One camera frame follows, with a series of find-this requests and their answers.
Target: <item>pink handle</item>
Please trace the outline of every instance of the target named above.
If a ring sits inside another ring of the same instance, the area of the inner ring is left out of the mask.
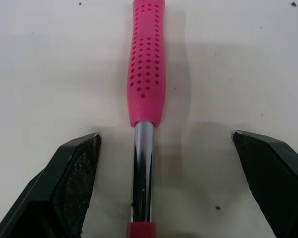
[[[155,238],[155,223],[153,222],[128,223],[127,238]]]
[[[131,126],[160,124],[165,99],[164,0],[134,0],[127,100]]]

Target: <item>pink rubber grip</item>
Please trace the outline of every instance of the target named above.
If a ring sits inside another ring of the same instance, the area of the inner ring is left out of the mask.
[[[129,222],[127,238],[155,238],[155,223]]]
[[[164,0],[134,0],[127,100],[131,126],[160,124],[165,100]]]

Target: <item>metal shaft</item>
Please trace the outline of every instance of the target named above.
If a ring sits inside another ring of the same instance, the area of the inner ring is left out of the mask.
[[[131,222],[152,222],[153,124],[136,125]]]

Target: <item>white surface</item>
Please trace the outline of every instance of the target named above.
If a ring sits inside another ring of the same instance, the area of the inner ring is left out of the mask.
[[[290,3],[166,1],[167,100],[154,158],[158,237],[274,237],[230,132],[269,135],[298,152],[298,7]],[[83,238],[125,236],[131,33],[131,0],[0,0],[0,221],[61,144],[99,131]]]

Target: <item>perforated grip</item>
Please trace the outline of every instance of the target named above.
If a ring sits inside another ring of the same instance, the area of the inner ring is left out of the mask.
[[[127,100],[131,126],[160,124],[165,99],[164,0],[134,0]]]

